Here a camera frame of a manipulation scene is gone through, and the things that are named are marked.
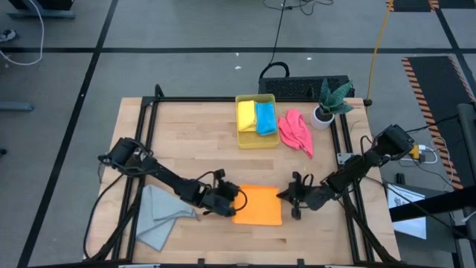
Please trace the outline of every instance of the orange cloth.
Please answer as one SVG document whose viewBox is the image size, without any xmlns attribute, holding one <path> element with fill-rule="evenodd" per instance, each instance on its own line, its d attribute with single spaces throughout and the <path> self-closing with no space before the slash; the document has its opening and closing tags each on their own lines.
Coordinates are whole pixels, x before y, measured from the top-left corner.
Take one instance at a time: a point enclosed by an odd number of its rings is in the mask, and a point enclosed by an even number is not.
<svg viewBox="0 0 476 268">
<path fill-rule="evenodd" d="M 280 189 L 269 186 L 241 185 L 245 192 L 248 203 L 244 209 L 237 211 L 232 221 L 236 224 L 253 224 L 264 226 L 280 226 L 281 201 L 276 195 Z M 233 203 L 234 208 L 240 208 L 245 204 L 245 196 L 239 193 Z"/>
</svg>

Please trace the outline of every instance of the potted plant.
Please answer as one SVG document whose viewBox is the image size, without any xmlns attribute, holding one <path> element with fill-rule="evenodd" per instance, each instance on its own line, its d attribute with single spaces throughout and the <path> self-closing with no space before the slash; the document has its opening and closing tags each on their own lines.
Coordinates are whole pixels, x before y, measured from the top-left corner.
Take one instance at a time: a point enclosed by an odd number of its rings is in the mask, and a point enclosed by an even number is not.
<svg viewBox="0 0 476 268">
<path fill-rule="evenodd" d="M 353 108 L 344 102 L 344 98 L 351 90 L 351 81 L 340 86 L 334 92 L 330 92 L 327 79 L 324 78 L 319 96 L 319 106 L 312 113 L 311 125 L 317 130 L 325 130 L 335 118 L 336 114 L 345 114 Z"/>
</svg>

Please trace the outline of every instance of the gray floor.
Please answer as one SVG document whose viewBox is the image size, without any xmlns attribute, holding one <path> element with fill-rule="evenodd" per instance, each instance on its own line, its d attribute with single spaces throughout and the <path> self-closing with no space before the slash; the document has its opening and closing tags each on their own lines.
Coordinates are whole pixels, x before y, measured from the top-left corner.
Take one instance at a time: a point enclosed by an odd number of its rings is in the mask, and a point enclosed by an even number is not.
<svg viewBox="0 0 476 268">
<path fill-rule="evenodd" d="M 73 21 L 48 20 L 45 47 L 92 48 L 96 45 L 110 0 L 76 0 Z M 268 0 L 279 6 L 280 1 Z M 11 10 L 7 1 L 0 10 Z M 372 48 L 385 12 L 385 3 L 374 0 L 340 0 L 334 6 L 316 6 L 315 14 L 298 10 L 285 13 L 281 47 Z M 464 48 L 476 48 L 474 10 L 444 10 L 451 30 Z M 119 0 L 105 47 L 196 48 L 271 47 L 280 12 L 261 1 L 218 0 Z M 15 28 L 20 38 L 5 44 L 38 47 L 39 23 L 12 20 L 0 13 L 0 25 Z M 435 13 L 392 13 L 382 40 L 383 48 L 450 48 Z M 151 95 L 160 83 L 168 96 L 234 96 L 257 91 L 259 73 L 270 54 L 101 54 L 69 146 L 65 163 L 39 234 L 30 265 L 79 261 L 82 239 L 91 206 L 97 196 L 96 156 L 107 151 L 119 101 L 124 97 Z M 425 122 L 403 71 L 402 57 L 380 54 L 373 76 L 374 105 L 370 127 L 378 133 L 388 124 L 405 129 Z M 36 54 L 13 54 L 29 61 Z M 364 97 L 371 54 L 277 54 L 289 64 L 292 76 L 346 74 Z M 476 55 L 465 55 L 476 71 Z M 0 60 L 0 99 L 30 101 L 32 113 L 0 112 L 0 147 L 10 153 L 0 159 L 0 267 L 16 266 L 39 201 L 62 142 L 74 102 L 83 83 L 91 54 L 47 53 L 30 67 L 4 66 Z M 273 70 L 269 76 L 282 76 Z M 414 135 L 429 144 L 430 135 Z M 443 166 L 428 165 L 445 176 Z M 390 163 L 382 168 L 389 180 L 404 172 L 409 185 L 440 190 L 444 183 L 421 170 Z M 398 235 L 403 260 L 412 264 L 451 267 L 447 252 L 415 249 Z"/>
</svg>

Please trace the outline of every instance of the white cable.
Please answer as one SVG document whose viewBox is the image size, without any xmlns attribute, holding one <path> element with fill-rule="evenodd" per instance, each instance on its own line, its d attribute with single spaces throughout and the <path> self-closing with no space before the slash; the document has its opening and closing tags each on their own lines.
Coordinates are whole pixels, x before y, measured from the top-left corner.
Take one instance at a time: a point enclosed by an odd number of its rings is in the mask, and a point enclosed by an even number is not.
<svg viewBox="0 0 476 268">
<path fill-rule="evenodd" d="M 446 189 L 448 189 L 448 186 L 450 186 L 450 185 L 451 185 L 451 182 L 453 182 L 453 175 L 454 175 L 454 173 L 453 173 L 453 165 L 451 164 L 451 158 L 450 158 L 450 155 L 449 155 L 448 146 L 446 145 L 446 140 L 445 140 L 443 137 L 434 137 L 434 138 L 432 138 L 432 139 L 431 139 L 431 146 L 432 146 L 435 150 L 438 150 L 437 146 L 436 146 L 435 143 L 434 143 L 434 140 L 436 140 L 436 139 L 441 140 L 441 142 L 444 144 L 444 146 L 445 146 L 444 148 L 445 148 L 445 150 L 446 150 L 446 153 L 448 154 L 449 167 L 451 168 L 451 175 L 450 175 L 450 177 L 449 177 L 449 183 L 447 183 L 446 186 L 445 186 L 444 189 L 443 189 L 443 191 L 446 192 Z M 465 223 L 473 214 L 474 214 L 474 212 L 471 213 L 468 217 L 463 218 L 463 219 L 461 220 L 461 222 Z M 453 216 L 453 211 L 450 211 L 450 212 L 449 212 L 449 216 L 451 217 L 451 219 L 453 220 L 453 222 L 456 223 L 456 220 L 454 219 L 454 216 Z"/>
<path fill-rule="evenodd" d="M 425 162 L 422 162 L 422 164 L 434 164 L 434 163 L 438 162 L 438 156 L 437 156 L 436 150 L 432 150 L 428 146 L 425 146 L 424 151 L 432 152 L 433 156 L 434 156 L 434 160 L 433 161 L 425 161 Z M 414 159 L 409 159 L 409 158 L 402 158 L 400 160 L 401 161 L 412 161 L 412 162 L 415 161 Z"/>
<path fill-rule="evenodd" d="M 473 211 L 468 217 L 464 217 L 461 222 L 466 223 L 470 217 L 473 217 L 473 215 L 476 214 L 476 211 Z"/>
<path fill-rule="evenodd" d="M 449 177 L 449 184 L 447 184 L 447 185 L 445 186 L 445 188 L 443 189 L 443 191 L 446 191 L 446 189 L 448 189 L 448 186 L 453 182 L 453 175 L 454 175 L 454 174 L 453 174 L 453 165 L 451 164 L 451 158 L 450 158 L 450 155 L 449 155 L 448 146 L 446 146 L 446 141 L 445 141 L 445 139 L 444 139 L 443 137 L 434 137 L 434 138 L 432 138 L 432 139 L 431 139 L 431 146 L 432 146 L 435 150 L 438 150 L 438 149 L 437 149 L 437 146 L 436 146 L 435 143 L 434 143 L 434 140 L 436 140 L 436 139 L 441 140 L 441 142 L 445 145 L 444 148 L 445 148 L 445 150 L 446 150 L 446 153 L 448 154 L 448 163 L 449 163 L 449 167 L 450 167 L 450 169 L 451 169 L 451 175 L 450 175 L 450 177 Z"/>
<path fill-rule="evenodd" d="M 10 63 L 13 63 L 13 64 L 17 64 L 18 66 L 32 66 L 33 64 L 38 63 L 43 58 L 43 42 L 45 41 L 45 25 L 43 24 L 42 14 L 39 12 L 38 7 L 35 5 L 35 3 L 33 3 L 33 1 L 31 1 L 31 0 L 28 0 L 28 1 L 30 1 L 30 3 L 33 5 L 33 7 L 35 7 L 36 12 L 38 13 L 39 21 L 42 24 L 42 42 L 39 45 L 39 58 L 38 58 L 38 60 L 35 60 L 32 63 L 18 63 L 16 61 L 10 60 L 5 54 L 3 54 L 3 52 L 0 49 L 0 55 L 2 55 L 3 58 L 6 59 L 6 61 L 8 61 Z"/>
</svg>

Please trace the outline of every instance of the yellow sponge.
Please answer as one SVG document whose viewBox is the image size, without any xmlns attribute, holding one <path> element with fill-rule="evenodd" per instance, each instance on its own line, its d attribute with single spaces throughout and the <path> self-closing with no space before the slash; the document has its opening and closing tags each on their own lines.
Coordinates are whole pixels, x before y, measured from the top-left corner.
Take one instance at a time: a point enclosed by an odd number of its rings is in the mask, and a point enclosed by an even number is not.
<svg viewBox="0 0 476 268">
<path fill-rule="evenodd" d="M 240 101 L 238 103 L 238 131 L 256 131 L 256 104 L 254 100 Z"/>
</svg>

